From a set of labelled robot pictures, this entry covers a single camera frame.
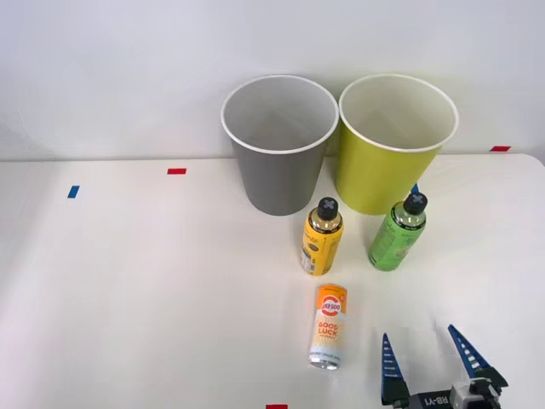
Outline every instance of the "white wall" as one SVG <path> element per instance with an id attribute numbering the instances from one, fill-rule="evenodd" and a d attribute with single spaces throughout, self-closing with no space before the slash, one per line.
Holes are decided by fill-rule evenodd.
<path id="1" fill-rule="evenodd" d="M 230 89 L 295 73 L 431 80 L 461 113 L 450 152 L 545 156 L 539 0 L 1 0 L 0 158 L 231 155 Z"/>

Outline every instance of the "cup rim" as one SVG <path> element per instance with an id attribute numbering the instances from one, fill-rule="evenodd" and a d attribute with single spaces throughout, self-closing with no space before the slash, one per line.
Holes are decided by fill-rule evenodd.
<path id="1" fill-rule="evenodd" d="M 231 130 L 227 127 L 227 123 L 226 123 L 226 120 L 225 120 L 225 110 L 226 110 L 226 106 L 227 104 L 229 103 L 229 101 L 231 100 L 231 98 L 237 93 L 239 92 L 242 88 L 252 84 L 252 83 L 256 83 L 258 81 L 263 81 L 263 80 L 267 80 L 267 79 L 270 79 L 270 78 L 290 78 L 290 79 L 296 79 L 296 80 L 300 80 L 300 81 L 304 81 L 306 83 L 309 83 L 309 84 L 312 84 L 314 85 L 315 87 L 321 89 L 323 92 L 325 92 L 325 94 L 330 98 L 330 101 L 331 103 L 333 104 L 333 107 L 335 109 L 335 119 L 333 121 L 333 126 L 331 126 L 331 129 L 327 131 L 327 133 L 322 136 L 320 139 L 318 139 L 317 141 L 311 143 L 310 145 L 306 145 L 304 147 L 298 147 L 297 149 L 289 149 L 289 150 L 284 150 L 284 151 L 273 151 L 273 150 L 269 150 L 269 149 L 263 149 L 263 148 L 260 148 L 260 147 L 253 147 L 251 146 L 249 143 L 246 143 L 244 141 L 241 141 L 240 139 L 238 139 L 232 132 Z M 339 124 L 339 105 L 337 104 L 337 101 L 336 99 L 333 97 L 333 95 L 323 86 L 323 85 L 320 85 L 308 78 L 304 78 L 304 77 L 299 77 L 299 76 L 296 76 L 296 75 L 289 75 L 289 74 L 274 74 L 274 75 L 266 75 L 266 76 L 263 76 L 263 77 L 258 77 L 258 78 L 254 78 L 254 79 L 251 79 L 250 81 L 247 81 L 245 82 L 244 84 L 238 86 L 236 89 L 234 89 L 231 94 L 229 94 L 229 96 L 223 101 L 223 105 L 221 106 L 221 126 L 223 127 L 223 129 L 227 132 L 227 134 L 229 135 L 229 137 L 237 142 L 237 144 L 241 145 L 242 147 L 245 147 L 249 150 L 252 150 L 252 151 L 255 151 L 255 152 L 259 152 L 259 153 L 266 153 L 266 154 L 269 154 L 269 155 L 288 155 L 288 154 L 291 154 L 291 153 L 299 153 L 299 152 L 305 152 L 309 149 L 312 149 L 313 147 L 316 147 L 318 145 L 320 145 L 322 142 L 324 141 L 327 141 L 330 136 L 333 134 L 333 132 L 335 131 L 337 125 Z"/>
<path id="2" fill-rule="evenodd" d="M 416 82 L 418 82 L 420 84 L 426 85 L 427 87 L 433 89 L 434 91 L 439 93 L 441 96 L 443 96 L 445 101 L 450 105 L 450 108 L 452 109 L 452 112 L 454 113 L 454 126 L 452 127 L 452 130 L 450 131 L 450 134 L 446 138 L 444 138 L 441 142 L 438 142 L 438 143 L 436 143 L 436 144 L 434 144 L 432 146 L 418 147 L 418 148 L 415 148 L 415 149 L 405 149 L 405 148 L 401 148 L 401 147 L 390 147 L 389 145 L 383 145 L 383 144 L 381 144 L 381 143 L 379 143 L 377 141 L 373 141 L 370 138 L 368 138 L 368 137 L 362 135 L 361 133 L 359 133 L 345 118 L 344 112 L 342 110 L 342 102 L 344 101 L 344 98 L 346 97 L 346 95 L 350 91 L 350 89 L 352 87 L 354 87 L 355 85 L 357 85 L 359 83 L 362 83 L 363 81 L 369 81 L 371 79 L 376 79 L 376 78 L 381 78 L 381 77 L 397 77 L 397 78 L 409 79 L 411 81 L 416 81 Z M 458 129 L 458 125 L 460 123 L 460 117 L 459 117 L 459 114 L 458 114 L 458 109 L 456 108 L 456 104 L 441 88 L 429 83 L 428 81 L 424 81 L 423 79 L 412 77 L 410 75 L 396 74 L 396 73 L 372 74 L 372 75 L 367 75 L 365 77 L 356 79 L 355 81 L 352 81 L 342 91 L 341 98 L 339 98 L 339 111 L 340 111 L 340 114 L 341 114 L 342 122 L 352 131 L 353 134 L 358 136 L 360 139 L 370 143 L 371 145 L 375 145 L 376 147 L 379 147 L 381 149 L 386 149 L 388 151 L 394 151 L 394 152 L 402 152 L 402 153 L 428 152 L 428 151 L 432 151 L 432 150 L 434 150 L 434 149 L 436 149 L 438 147 L 442 147 L 446 142 L 448 142 L 450 139 L 452 139 L 452 137 L 456 133 L 456 130 Z"/>

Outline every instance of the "paper cup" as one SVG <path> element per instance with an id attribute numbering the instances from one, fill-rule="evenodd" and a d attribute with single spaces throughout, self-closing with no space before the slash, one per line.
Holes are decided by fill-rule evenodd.
<path id="1" fill-rule="evenodd" d="M 221 109 L 250 202 L 284 216 L 313 195 L 339 121 L 330 92 L 305 78 L 273 75 L 235 89 Z"/>
<path id="2" fill-rule="evenodd" d="M 398 74 L 371 75 L 342 92 L 336 188 L 352 209 L 389 211 L 410 191 L 458 126 L 441 89 Z"/>

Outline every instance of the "can bottom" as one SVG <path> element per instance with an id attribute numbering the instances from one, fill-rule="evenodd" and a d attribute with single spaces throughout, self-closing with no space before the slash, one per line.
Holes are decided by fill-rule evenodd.
<path id="1" fill-rule="evenodd" d="M 339 365 L 336 362 L 333 362 L 331 360 L 321 360 L 320 358 L 311 358 L 310 364 L 312 366 L 316 366 L 317 368 L 327 369 L 329 371 L 339 369 Z"/>

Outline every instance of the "white table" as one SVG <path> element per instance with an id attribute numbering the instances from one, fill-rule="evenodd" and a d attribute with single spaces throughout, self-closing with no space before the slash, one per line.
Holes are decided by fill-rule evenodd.
<path id="1" fill-rule="evenodd" d="M 185 167 L 185 175 L 167 168 Z M 333 269 L 299 267 L 306 213 L 267 216 L 231 159 L 0 164 L 0 407 L 380 408 L 387 331 L 412 393 L 467 379 L 452 323 L 535 406 L 545 367 L 545 168 L 440 156 L 402 266 L 365 246 L 381 217 L 343 203 Z M 80 185 L 75 199 L 66 196 Z M 315 287 L 348 289 L 346 358 L 307 364 Z"/>

